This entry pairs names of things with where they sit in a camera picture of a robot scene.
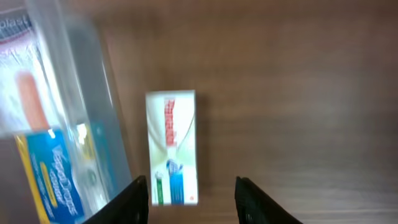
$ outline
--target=box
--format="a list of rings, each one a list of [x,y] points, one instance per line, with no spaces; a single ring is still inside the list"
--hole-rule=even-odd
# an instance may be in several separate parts
[[[146,96],[153,205],[196,205],[195,91]]]

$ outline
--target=transparent bin wall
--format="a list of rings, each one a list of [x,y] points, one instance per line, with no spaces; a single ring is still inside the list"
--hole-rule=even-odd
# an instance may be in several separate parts
[[[27,8],[40,40],[45,74],[72,160],[86,217],[131,182],[99,40],[90,24],[67,16],[59,1],[31,0]],[[95,159],[80,139],[91,133]],[[88,179],[95,176],[93,185]]]

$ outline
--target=white box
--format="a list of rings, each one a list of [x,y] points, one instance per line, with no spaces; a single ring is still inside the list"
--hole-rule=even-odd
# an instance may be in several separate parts
[[[195,91],[146,95],[153,205],[196,205]]]

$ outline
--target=brown wooden surface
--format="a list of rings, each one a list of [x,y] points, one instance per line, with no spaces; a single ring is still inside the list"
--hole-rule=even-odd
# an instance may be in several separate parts
[[[197,91],[197,207],[149,223],[238,223],[237,175],[305,223],[397,223],[396,1],[79,1],[104,42],[133,175],[144,96]]]

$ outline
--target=red label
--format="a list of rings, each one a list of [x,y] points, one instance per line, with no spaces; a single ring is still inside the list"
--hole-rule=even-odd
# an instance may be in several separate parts
[[[176,146],[175,142],[175,131],[173,121],[173,110],[175,100],[164,101],[164,118],[166,127],[166,146]]]

